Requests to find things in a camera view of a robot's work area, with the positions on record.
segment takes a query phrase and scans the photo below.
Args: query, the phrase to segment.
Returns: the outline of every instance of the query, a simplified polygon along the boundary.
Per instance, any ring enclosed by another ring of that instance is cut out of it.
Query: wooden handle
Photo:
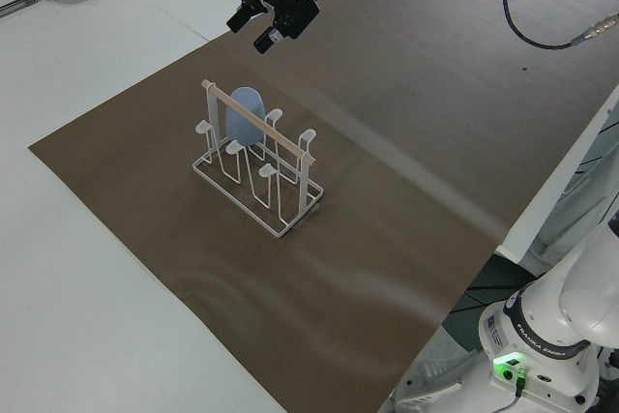
[[[228,96],[225,92],[222,91],[222,89],[217,87],[214,82],[211,82],[208,79],[204,79],[202,81],[202,87],[206,89],[207,92],[210,92],[215,97],[217,97],[220,101],[228,105],[238,114],[243,116],[243,118],[248,120],[250,123],[256,126],[259,130],[266,133],[269,137],[275,140],[278,144],[281,145],[281,147],[286,149],[288,152],[294,155],[297,159],[306,163],[308,166],[312,166],[313,163],[316,161],[314,157],[312,157],[308,152],[304,152],[304,150],[301,147],[299,147],[297,144],[292,142],[285,135],[274,130],[272,127],[267,125],[264,121],[262,121],[260,118],[255,116],[249,110],[247,110],[240,103],[236,102],[234,99]]]

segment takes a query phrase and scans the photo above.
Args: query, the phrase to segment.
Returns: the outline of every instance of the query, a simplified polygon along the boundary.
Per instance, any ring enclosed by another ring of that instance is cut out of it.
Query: brown paper sheet
[[[518,3],[549,40],[615,6]],[[259,18],[31,149],[284,408],[369,413],[610,93],[619,43],[533,49],[500,0],[321,5],[297,42],[259,56]],[[281,240],[191,171],[203,78],[318,133],[325,197]]]

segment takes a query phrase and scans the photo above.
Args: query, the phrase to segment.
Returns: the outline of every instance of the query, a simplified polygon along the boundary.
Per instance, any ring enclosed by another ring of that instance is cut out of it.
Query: white wire rack
[[[270,111],[262,120],[215,83],[205,79],[202,87],[206,89],[208,119],[198,123],[195,131],[204,134],[207,151],[192,164],[193,171],[280,238],[314,207],[324,192],[310,179],[315,158],[309,147],[316,131],[304,131],[295,144],[276,129],[283,116],[280,109]],[[244,146],[229,136],[222,138],[218,101],[261,130],[262,141]],[[281,150],[295,162],[287,162],[280,155]],[[259,192],[258,183],[266,192]]]

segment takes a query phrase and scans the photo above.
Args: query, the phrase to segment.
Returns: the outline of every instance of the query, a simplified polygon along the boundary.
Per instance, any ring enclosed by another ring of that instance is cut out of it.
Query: green light
[[[499,358],[495,358],[494,360],[492,360],[492,362],[497,366],[497,365],[503,365],[505,363],[509,363],[513,360],[521,360],[522,359],[522,354],[520,352],[512,352],[509,353],[503,357],[499,357]]]

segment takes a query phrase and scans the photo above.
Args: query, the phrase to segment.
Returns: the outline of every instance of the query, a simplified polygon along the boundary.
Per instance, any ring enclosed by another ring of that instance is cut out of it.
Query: cable connector
[[[526,386],[526,368],[522,367],[518,371],[518,378],[516,380],[516,397],[517,398],[522,396],[522,391],[524,391],[525,386]]]
[[[589,39],[596,38],[602,33],[605,33],[606,31],[614,28],[615,26],[617,26],[617,24],[619,24],[619,14],[609,16],[587,29],[580,36],[574,38],[572,40],[572,44],[577,45],[580,43],[584,43]]]

